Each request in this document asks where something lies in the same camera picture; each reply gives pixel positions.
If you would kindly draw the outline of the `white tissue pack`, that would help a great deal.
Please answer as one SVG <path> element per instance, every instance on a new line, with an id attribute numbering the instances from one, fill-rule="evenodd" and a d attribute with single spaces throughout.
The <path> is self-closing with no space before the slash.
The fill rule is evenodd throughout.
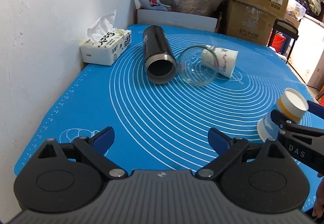
<path id="1" fill-rule="evenodd" d="M 84 63 L 111 66 L 130 47 L 132 32 L 115 28 L 115 17 L 114 10 L 87 29 L 88 40 L 80 46 Z"/>

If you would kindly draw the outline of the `blue silicone baking mat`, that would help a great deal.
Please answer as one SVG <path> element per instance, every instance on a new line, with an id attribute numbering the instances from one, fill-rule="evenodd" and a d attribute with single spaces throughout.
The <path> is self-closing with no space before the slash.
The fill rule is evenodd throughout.
<path id="1" fill-rule="evenodd" d="M 198 170 L 216 158 L 207 134 L 214 127 L 230 137 L 260 142 L 257 122 L 286 88 L 311 95 L 291 69 L 265 46 L 199 30 L 164 27 L 174 56 L 207 44 L 236 50 L 232 78 L 203 87 L 179 77 L 151 83 L 144 72 L 144 25 L 131 25 L 132 42 L 112 66 L 88 65 L 50 108 L 18 159 L 18 174 L 47 138 L 69 143 L 110 126 L 115 141 L 106 157 L 133 169 Z"/>

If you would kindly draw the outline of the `white printed pamphlet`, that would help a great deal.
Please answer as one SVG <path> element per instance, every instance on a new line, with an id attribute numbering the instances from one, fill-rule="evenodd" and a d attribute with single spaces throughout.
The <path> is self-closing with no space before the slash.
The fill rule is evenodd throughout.
<path id="1" fill-rule="evenodd" d="M 162 4 L 160 0 L 138 0 L 143 9 L 168 11 L 167 6 Z"/>

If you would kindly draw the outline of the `lower brown cardboard box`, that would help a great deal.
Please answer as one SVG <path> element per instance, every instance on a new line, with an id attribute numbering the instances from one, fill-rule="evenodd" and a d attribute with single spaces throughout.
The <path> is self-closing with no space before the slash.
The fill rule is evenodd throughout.
<path id="1" fill-rule="evenodd" d="M 227 0 L 225 34 L 267 45 L 276 17 L 238 1 Z"/>

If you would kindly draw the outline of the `blue and white paper cup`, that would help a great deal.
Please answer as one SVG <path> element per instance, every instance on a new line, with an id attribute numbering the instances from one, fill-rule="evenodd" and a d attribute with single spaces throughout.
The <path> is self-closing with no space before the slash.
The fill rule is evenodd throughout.
<path id="1" fill-rule="evenodd" d="M 294 123 L 300 123 L 309 106 L 305 98 L 298 91 L 286 88 L 273 107 L 256 125 L 257 133 L 263 142 L 270 137 L 277 138 L 280 131 L 270 118 L 270 112 L 274 109 L 287 115 Z"/>

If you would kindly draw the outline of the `white cardboard box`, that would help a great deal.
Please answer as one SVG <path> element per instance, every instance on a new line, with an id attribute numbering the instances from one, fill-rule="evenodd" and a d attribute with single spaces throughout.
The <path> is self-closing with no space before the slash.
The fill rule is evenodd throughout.
<path id="1" fill-rule="evenodd" d="M 188 29 L 216 32 L 218 19 L 208 16 L 194 15 L 161 10 L 143 9 L 138 0 L 134 0 L 137 7 L 137 23 L 148 25 L 176 26 Z"/>

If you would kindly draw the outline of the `clear glass cup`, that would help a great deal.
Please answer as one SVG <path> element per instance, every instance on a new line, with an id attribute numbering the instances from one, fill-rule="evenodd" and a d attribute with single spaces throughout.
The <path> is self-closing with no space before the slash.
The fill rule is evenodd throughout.
<path id="1" fill-rule="evenodd" d="M 217 78 L 219 70 L 218 58 L 211 46 L 189 46 L 177 58 L 178 76 L 192 86 L 208 85 Z"/>

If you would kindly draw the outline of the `black thermos bottle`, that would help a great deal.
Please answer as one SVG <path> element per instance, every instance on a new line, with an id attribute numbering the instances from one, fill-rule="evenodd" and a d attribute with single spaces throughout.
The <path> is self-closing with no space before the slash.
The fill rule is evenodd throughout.
<path id="1" fill-rule="evenodd" d="M 177 62 L 164 30 L 157 25 L 143 32 L 144 71 L 154 84 L 166 84 L 177 73 Z"/>

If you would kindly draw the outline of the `white patterned paper cup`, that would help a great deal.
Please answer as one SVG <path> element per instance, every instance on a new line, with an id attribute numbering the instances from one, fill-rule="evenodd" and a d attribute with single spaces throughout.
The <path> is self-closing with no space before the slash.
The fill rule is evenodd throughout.
<path id="1" fill-rule="evenodd" d="M 230 79 L 235 69 L 237 56 L 238 51 L 236 50 L 205 46 L 201 56 L 201 63 Z"/>

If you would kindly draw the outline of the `black metal chair frame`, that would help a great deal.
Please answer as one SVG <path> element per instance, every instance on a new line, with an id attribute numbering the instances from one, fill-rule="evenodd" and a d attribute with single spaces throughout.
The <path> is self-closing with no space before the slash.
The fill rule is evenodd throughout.
<path id="1" fill-rule="evenodd" d="M 274 22 L 274 25 L 272 27 L 272 32 L 270 35 L 270 39 L 268 41 L 268 47 L 270 47 L 274 41 L 276 33 L 282 33 L 289 37 L 291 40 L 293 40 L 293 43 L 291 45 L 290 50 L 288 51 L 288 55 L 286 56 L 286 63 L 289 61 L 289 58 L 291 57 L 291 53 L 293 51 L 295 42 L 298 40 L 298 29 L 291 23 L 282 20 L 282 19 L 276 19 Z"/>

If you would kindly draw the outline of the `red plastic bucket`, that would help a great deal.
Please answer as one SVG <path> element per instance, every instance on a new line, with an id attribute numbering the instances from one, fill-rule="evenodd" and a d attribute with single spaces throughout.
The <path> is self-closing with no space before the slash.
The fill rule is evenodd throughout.
<path id="1" fill-rule="evenodd" d="M 286 38 L 283 35 L 275 35 L 270 45 L 277 53 L 280 52 L 282 46 L 285 44 Z"/>

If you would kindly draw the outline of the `white chest freezer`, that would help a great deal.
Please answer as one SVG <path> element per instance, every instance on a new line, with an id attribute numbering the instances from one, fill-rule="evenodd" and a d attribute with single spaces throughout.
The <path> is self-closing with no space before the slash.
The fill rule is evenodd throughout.
<path id="1" fill-rule="evenodd" d="M 309 87 L 323 86 L 323 23 L 305 15 L 298 27 L 298 39 L 288 62 Z"/>

